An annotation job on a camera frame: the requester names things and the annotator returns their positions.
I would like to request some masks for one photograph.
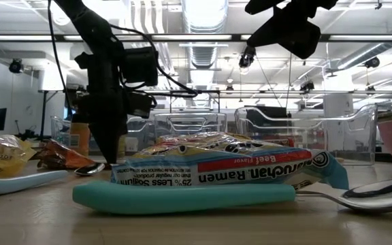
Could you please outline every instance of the metal spoon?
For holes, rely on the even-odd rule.
[[[80,167],[74,171],[75,174],[79,176],[92,176],[97,174],[105,168],[103,163],[93,163],[84,167]]]
[[[392,180],[353,188],[339,198],[314,191],[296,191],[298,197],[322,197],[362,212],[392,212]]]

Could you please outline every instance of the wooden table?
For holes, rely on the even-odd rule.
[[[392,178],[392,164],[348,166],[351,187]],[[35,172],[33,165],[26,174]],[[71,200],[74,185],[108,180],[102,172],[0,196],[4,244],[392,244],[392,214],[359,215],[325,199],[189,214],[114,216]],[[306,188],[337,195],[323,184]]]

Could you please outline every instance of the wall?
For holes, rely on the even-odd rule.
[[[39,133],[43,94],[37,91],[39,81],[36,75],[12,74],[6,64],[0,63],[0,108],[7,108],[5,129],[0,134],[16,134],[15,120],[18,120],[21,132],[34,129]],[[45,134],[50,135],[50,115],[63,116],[63,106],[64,97],[61,95],[56,95],[47,103]]]

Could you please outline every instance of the yellow snack bag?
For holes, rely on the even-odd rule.
[[[24,142],[14,135],[0,135],[0,178],[10,178],[19,174],[34,154],[31,143]]]

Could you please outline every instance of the red label stripe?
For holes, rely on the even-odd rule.
[[[235,169],[241,167],[250,167],[258,165],[270,165],[279,163],[288,163],[291,161],[300,161],[311,158],[311,152],[300,150],[296,152],[284,152],[278,154],[267,154],[260,157],[241,157],[236,159],[226,159],[220,161],[210,161],[200,163],[197,166],[198,172],[212,172],[224,169]]]

